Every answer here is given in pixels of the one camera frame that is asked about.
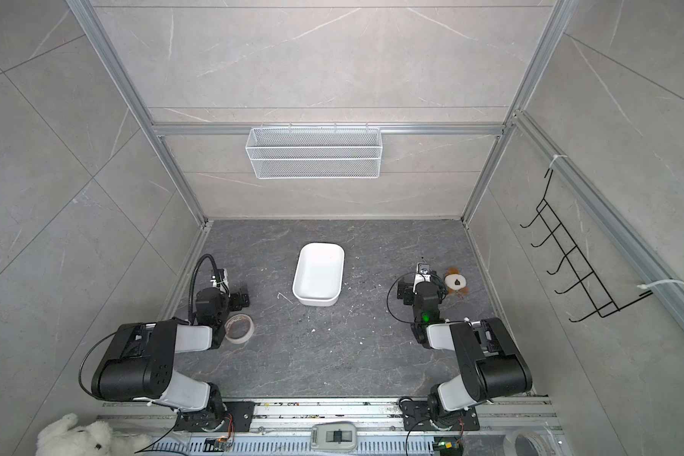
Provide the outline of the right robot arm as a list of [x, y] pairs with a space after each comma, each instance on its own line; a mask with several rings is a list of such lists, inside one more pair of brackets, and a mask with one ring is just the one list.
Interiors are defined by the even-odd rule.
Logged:
[[438, 275], [419, 262], [412, 273], [395, 279], [390, 293], [412, 309], [407, 324], [415, 341], [428, 350], [455, 354], [459, 374], [435, 385], [427, 396], [427, 410], [416, 425], [429, 422], [437, 429], [468, 429], [475, 407], [500, 397], [527, 393], [532, 374], [519, 348], [498, 317], [472, 321], [449, 320], [440, 306], [449, 296], [463, 294], [467, 280], [458, 270]]

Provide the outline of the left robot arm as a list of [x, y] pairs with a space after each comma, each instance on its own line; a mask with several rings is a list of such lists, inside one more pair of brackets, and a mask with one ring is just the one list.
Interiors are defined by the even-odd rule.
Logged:
[[188, 321], [120, 326], [91, 378], [90, 393], [106, 402], [144, 401], [176, 410], [182, 424], [218, 427], [228, 416], [219, 387], [178, 372], [175, 356], [218, 349], [231, 313], [249, 305], [248, 288], [231, 292], [218, 273], [197, 292]]

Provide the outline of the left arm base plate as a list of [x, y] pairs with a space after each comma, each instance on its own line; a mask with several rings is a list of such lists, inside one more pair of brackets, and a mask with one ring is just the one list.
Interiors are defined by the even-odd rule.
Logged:
[[186, 432], [248, 432], [255, 408], [256, 403], [252, 401], [224, 402], [222, 408], [209, 404], [199, 412], [181, 412], [173, 429]]

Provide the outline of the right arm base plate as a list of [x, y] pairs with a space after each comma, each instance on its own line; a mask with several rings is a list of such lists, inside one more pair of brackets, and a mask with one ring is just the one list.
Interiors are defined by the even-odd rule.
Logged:
[[405, 431], [478, 431], [481, 426], [474, 408], [446, 412], [428, 401], [402, 397], [397, 401]]

